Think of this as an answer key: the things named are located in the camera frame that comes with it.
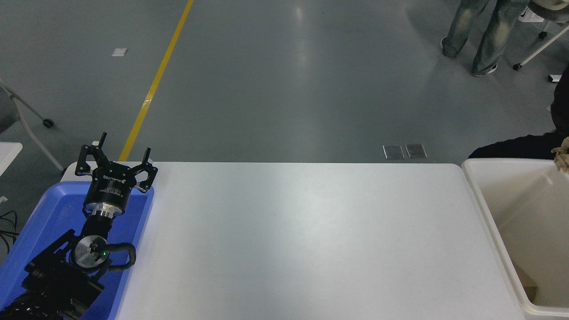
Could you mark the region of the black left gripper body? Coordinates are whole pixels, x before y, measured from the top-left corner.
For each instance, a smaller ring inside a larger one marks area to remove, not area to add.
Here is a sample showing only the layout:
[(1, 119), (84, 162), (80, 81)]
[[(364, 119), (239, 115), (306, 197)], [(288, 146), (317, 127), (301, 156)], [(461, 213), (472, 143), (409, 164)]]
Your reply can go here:
[(116, 162), (96, 168), (84, 200), (84, 208), (94, 210), (98, 205), (106, 204), (116, 207), (116, 210), (126, 210), (131, 190), (136, 184), (130, 169), (129, 166)]

